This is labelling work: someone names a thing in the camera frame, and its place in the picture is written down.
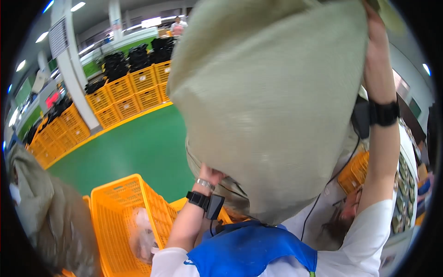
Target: black cable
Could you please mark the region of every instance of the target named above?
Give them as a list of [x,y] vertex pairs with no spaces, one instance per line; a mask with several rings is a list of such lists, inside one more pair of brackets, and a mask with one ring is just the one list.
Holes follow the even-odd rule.
[[209,224],[209,232],[211,233],[211,236],[214,236],[214,234],[212,233],[212,222],[213,220],[211,220],[211,223]]
[[[348,159],[348,161],[345,163],[345,165],[343,165],[343,167],[326,183],[326,185],[325,185],[325,188],[326,188],[326,186],[332,181],[332,180],[334,180],[342,171],[343,171],[343,169],[345,169],[345,167],[348,165],[348,163],[351,161],[351,159],[352,159],[352,156],[354,156],[354,154],[355,154],[355,151],[357,150],[357,148],[358,148],[358,145],[360,144],[360,137],[358,137],[358,140],[357,140],[357,145],[355,146],[355,148],[354,148],[354,151],[352,151],[352,154],[351,154],[351,156],[349,157],[349,159]],[[314,205],[312,206],[312,208],[311,208],[311,211],[309,211],[309,214],[307,215],[307,217],[306,217],[306,219],[305,219],[305,222],[303,223],[303,231],[302,231],[302,236],[301,236],[301,239],[300,239],[300,241],[302,241],[303,240],[303,235],[304,235],[304,229],[305,229],[305,227],[306,227],[306,221],[307,221],[307,219],[309,218],[309,216],[311,215],[311,213],[312,213],[312,211],[314,210],[314,208],[315,208],[315,206],[317,205],[317,202],[318,202],[318,200],[319,200],[319,198],[320,198],[320,195],[322,194],[322,192],[320,192],[320,194],[317,196],[317,199],[315,200],[315,203],[314,203]]]

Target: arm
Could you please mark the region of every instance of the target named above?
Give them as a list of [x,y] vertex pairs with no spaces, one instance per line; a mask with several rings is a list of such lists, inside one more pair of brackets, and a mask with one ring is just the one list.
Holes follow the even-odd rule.
[[[364,2],[368,15],[369,43],[364,79],[368,97],[376,103],[396,101],[392,67],[389,61],[389,41],[378,14]],[[358,216],[363,210],[385,199],[392,199],[394,178],[400,154],[398,123],[389,127],[374,125],[369,138],[368,173],[361,194]]]
[[[199,178],[216,186],[223,177],[224,174],[202,163]],[[212,194],[210,189],[198,183],[194,183],[192,191],[200,192],[206,196],[211,196]],[[204,214],[205,212],[202,208],[186,202],[172,225],[166,248],[179,247],[187,252],[191,251],[194,248],[195,240],[197,239],[203,220],[207,220],[204,218]]]

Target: blue vest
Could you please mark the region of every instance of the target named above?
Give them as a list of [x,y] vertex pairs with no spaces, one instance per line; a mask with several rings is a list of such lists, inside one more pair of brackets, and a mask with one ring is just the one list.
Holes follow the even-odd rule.
[[202,240],[188,253],[191,262],[185,264],[195,265],[200,277],[255,277],[270,262],[285,256],[294,256],[315,276],[317,251],[287,230],[263,226],[259,221],[223,227],[221,233]]

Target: man in white shirt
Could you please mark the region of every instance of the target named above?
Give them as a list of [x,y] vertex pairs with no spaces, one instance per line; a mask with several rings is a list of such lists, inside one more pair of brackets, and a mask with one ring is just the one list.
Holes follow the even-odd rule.
[[[391,104],[397,100],[386,30],[378,14],[366,2],[364,5],[369,32],[364,68],[368,96],[378,105]],[[208,219],[202,206],[187,202],[174,222],[166,248],[152,260],[151,276],[378,276],[381,251],[390,234],[400,153],[398,120],[372,125],[370,146],[356,218],[338,251],[317,252],[287,230],[257,221],[224,225],[223,231],[194,247]],[[202,163],[192,193],[209,197],[224,176]]]
[[176,17],[175,22],[171,25],[172,35],[181,35],[186,27],[188,27],[188,23],[182,21],[180,17]]

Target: plastic bag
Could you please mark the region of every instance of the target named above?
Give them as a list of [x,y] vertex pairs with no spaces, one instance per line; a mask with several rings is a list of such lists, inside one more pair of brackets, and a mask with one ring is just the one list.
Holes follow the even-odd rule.
[[136,208],[132,212],[134,225],[129,226],[129,248],[143,263],[152,264],[152,258],[159,251],[152,232],[152,226],[145,208]]

